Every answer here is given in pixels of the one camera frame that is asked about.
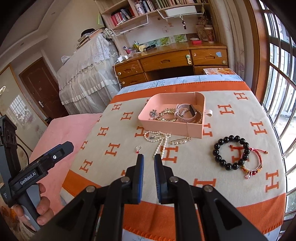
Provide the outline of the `person's left hand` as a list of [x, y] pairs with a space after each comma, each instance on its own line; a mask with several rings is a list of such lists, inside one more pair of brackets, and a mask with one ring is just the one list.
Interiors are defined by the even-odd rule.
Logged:
[[[14, 206], [12, 206], [12, 209], [15, 211], [19, 220], [24, 225], [28, 226], [33, 231], [36, 231], [36, 229], [31, 225], [30, 221], [25, 217], [23, 208], [20, 205], [15, 204]], [[38, 214], [40, 215], [37, 218], [37, 223], [39, 224], [39, 226], [45, 225], [54, 216], [54, 212], [50, 208], [50, 200], [46, 196], [41, 196], [41, 200], [36, 209]]]

